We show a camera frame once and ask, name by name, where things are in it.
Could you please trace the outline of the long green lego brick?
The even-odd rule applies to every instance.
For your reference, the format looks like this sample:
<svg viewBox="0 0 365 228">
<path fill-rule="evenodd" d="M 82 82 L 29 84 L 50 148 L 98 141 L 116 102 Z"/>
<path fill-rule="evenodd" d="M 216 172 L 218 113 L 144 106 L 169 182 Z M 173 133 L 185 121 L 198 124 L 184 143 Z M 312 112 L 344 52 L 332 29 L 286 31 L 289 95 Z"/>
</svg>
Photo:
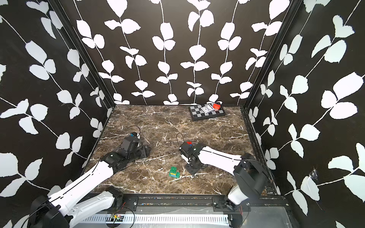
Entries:
<svg viewBox="0 0 365 228">
<path fill-rule="evenodd" d="M 179 172 L 169 173 L 169 176 L 178 179 L 178 178 L 180 178 L 180 173 Z"/>
</svg>

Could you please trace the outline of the cream lego brick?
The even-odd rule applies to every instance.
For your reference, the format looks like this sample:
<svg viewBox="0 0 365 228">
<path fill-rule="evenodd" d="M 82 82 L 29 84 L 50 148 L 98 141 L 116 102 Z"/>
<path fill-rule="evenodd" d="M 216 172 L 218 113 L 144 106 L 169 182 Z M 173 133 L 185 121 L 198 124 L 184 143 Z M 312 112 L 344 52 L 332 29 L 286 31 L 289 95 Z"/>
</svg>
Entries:
<svg viewBox="0 0 365 228">
<path fill-rule="evenodd" d="M 170 172 L 169 172 L 170 175 L 176 175 L 177 174 L 177 168 L 176 167 L 171 167 L 170 169 Z"/>
</svg>

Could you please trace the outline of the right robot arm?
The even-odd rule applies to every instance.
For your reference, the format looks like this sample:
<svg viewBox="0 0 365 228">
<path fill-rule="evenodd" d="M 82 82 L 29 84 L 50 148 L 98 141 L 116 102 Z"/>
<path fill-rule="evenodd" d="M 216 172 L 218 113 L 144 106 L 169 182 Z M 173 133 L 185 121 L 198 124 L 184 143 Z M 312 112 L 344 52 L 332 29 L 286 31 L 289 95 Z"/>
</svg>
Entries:
<svg viewBox="0 0 365 228">
<path fill-rule="evenodd" d="M 213 166 L 234 176 L 237 184 L 225 197 L 225 205 L 235 209 L 248 199 L 261 197 L 270 183 L 266 166 L 251 154 L 233 155 L 217 151 L 205 144 L 184 142 L 179 146 L 182 158 L 187 162 L 185 168 L 191 175 L 208 166 Z"/>
</svg>

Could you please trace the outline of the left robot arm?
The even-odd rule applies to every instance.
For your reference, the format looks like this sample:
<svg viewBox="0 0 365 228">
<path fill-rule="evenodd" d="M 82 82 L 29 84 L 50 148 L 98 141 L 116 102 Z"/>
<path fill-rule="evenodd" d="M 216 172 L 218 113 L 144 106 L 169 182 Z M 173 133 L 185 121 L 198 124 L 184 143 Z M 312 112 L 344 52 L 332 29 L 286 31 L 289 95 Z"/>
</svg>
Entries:
<svg viewBox="0 0 365 228">
<path fill-rule="evenodd" d="M 67 187 L 45 197 L 36 198 L 30 207 L 23 228 L 73 228 L 89 216 L 109 209 L 122 193 L 114 187 L 82 201 L 100 183 L 124 170 L 128 164 L 150 155 L 151 147 L 144 145 L 139 135 L 131 133 L 110 153 L 100 157 L 88 172 Z"/>
</svg>

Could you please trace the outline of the black white chessboard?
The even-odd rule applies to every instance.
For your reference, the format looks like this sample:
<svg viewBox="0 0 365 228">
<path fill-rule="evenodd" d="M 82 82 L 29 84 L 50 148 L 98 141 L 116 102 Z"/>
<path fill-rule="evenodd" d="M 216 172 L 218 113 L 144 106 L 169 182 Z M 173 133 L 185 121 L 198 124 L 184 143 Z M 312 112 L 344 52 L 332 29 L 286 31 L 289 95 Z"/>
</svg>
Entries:
<svg viewBox="0 0 365 228">
<path fill-rule="evenodd" d="M 219 109 L 214 109 L 213 105 L 211 104 L 191 105 L 189 106 L 189 111 L 193 121 L 205 120 L 226 115 L 226 112 L 222 106 L 220 106 Z"/>
</svg>

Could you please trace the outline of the playing card deck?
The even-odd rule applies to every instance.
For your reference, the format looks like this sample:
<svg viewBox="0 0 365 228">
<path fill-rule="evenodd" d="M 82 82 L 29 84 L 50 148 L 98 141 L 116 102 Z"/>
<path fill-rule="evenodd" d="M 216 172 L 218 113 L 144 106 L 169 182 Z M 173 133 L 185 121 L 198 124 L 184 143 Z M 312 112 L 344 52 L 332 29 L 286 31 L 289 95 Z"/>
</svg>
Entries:
<svg viewBox="0 0 365 228">
<path fill-rule="evenodd" d="M 207 104 L 207 105 L 201 107 L 201 111 L 204 112 L 205 114 L 208 114 L 208 113 L 213 112 L 214 108 L 211 104 Z"/>
</svg>

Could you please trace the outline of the red block on chessboard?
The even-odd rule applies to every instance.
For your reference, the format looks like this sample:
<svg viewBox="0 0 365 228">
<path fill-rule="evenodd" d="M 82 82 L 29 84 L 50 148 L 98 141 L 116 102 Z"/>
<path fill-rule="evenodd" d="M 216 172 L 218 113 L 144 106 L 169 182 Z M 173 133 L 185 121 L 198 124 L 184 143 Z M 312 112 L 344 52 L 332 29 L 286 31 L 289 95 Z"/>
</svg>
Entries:
<svg viewBox="0 0 365 228">
<path fill-rule="evenodd" d="M 221 105 L 220 104 L 217 104 L 217 103 L 214 103 L 213 104 L 213 108 L 214 108 L 214 110 L 218 111 L 218 110 L 221 109 Z"/>
</svg>

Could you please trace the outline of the white perforated strip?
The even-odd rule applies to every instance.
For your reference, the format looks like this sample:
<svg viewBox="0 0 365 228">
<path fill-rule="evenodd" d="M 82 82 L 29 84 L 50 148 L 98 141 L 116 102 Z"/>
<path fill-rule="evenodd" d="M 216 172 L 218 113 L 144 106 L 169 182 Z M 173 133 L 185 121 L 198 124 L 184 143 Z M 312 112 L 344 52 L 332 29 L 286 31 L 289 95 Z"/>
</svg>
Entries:
<svg viewBox="0 0 365 228">
<path fill-rule="evenodd" d="M 104 224 L 112 214 L 96 214 L 90 216 L 81 224 Z M 117 224 L 209 224 L 228 226 L 228 216 L 224 214 L 122 214 L 124 220 Z"/>
</svg>

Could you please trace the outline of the small circuit board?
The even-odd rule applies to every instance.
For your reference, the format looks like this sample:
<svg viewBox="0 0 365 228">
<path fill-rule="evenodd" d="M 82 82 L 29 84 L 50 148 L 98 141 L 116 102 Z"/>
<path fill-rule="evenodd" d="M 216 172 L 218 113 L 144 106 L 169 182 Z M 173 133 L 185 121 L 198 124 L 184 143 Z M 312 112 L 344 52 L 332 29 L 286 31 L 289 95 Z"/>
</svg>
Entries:
<svg viewBox="0 0 365 228">
<path fill-rule="evenodd" d="M 117 215 L 111 215 L 110 217 L 106 218 L 107 224 L 116 224 L 116 223 L 122 223 L 124 220 L 124 215 L 117 214 Z"/>
</svg>

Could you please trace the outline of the black mounting rail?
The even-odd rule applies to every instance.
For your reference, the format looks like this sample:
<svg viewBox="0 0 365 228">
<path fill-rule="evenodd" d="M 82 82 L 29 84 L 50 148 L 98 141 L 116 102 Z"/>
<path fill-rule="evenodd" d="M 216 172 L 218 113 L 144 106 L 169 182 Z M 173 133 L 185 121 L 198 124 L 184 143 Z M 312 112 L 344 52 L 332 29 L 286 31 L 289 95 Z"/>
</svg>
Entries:
<svg viewBox="0 0 365 228">
<path fill-rule="evenodd" d="M 191 194 L 131 194 L 125 193 L 122 202 L 126 207 L 136 211 L 137 207 L 212 207 L 217 212 L 238 213 L 240 209 L 250 211 L 254 207 L 288 207 L 288 201 L 282 196 L 261 196 L 249 198 L 240 205 L 229 203 L 224 195 Z"/>
</svg>

